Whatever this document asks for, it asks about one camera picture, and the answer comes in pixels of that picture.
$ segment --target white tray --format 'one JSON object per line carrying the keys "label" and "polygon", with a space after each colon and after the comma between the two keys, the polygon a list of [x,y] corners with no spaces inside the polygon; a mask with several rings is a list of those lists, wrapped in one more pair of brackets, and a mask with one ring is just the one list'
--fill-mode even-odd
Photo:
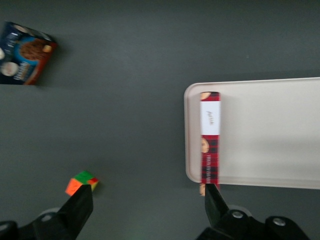
{"label": "white tray", "polygon": [[196,83],[184,93],[186,173],[201,181],[200,93],[221,94],[221,184],[320,189],[320,78]]}

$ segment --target gray table surface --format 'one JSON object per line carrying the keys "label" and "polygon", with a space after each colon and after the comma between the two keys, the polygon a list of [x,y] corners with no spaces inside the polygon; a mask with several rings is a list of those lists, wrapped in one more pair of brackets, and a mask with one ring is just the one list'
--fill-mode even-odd
{"label": "gray table surface", "polygon": [[[0,85],[0,217],[59,207],[100,179],[79,240],[193,240],[209,226],[185,173],[184,91],[198,82],[320,76],[317,1],[2,0],[0,20],[56,37],[38,86]],[[222,185],[260,221],[319,239],[320,191]]]}

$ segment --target rubik's cube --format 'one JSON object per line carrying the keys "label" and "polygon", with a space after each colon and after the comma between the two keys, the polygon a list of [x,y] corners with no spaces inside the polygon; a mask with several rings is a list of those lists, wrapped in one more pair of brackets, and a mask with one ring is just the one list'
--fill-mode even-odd
{"label": "rubik's cube", "polygon": [[90,172],[83,171],[75,177],[71,178],[65,192],[68,195],[72,196],[82,185],[91,185],[91,190],[93,191],[98,182],[99,180],[95,178]]}

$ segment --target chocolate cookie picture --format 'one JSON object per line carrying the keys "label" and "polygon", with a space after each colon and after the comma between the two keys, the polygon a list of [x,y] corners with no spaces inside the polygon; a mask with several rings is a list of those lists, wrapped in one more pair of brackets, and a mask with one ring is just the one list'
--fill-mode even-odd
{"label": "chocolate cookie picture", "polygon": [[207,140],[205,140],[203,137],[201,138],[201,152],[203,154],[206,154],[207,152],[209,152],[209,143]]}
{"label": "chocolate cookie picture", "polygon": [[39,61],[46,58],[50,50],[51,48],[47,45],[47,41],[36,38],[33,41],[22,44],[19,53],[25,59]]}
{"label": "chocolate cookie picture", "polygon": [[207,99],[210,96],[211,92],[202,92],[201,93],[201,100]]}

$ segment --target cardboard box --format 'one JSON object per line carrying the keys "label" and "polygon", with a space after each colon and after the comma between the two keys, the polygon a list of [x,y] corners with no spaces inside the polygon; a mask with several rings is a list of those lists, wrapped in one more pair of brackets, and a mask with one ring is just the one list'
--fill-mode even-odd
{"label": "cardboard box", "polygon": [[35,84],[56,47],[43,32],[6,22],[0,37],[0,84]]}

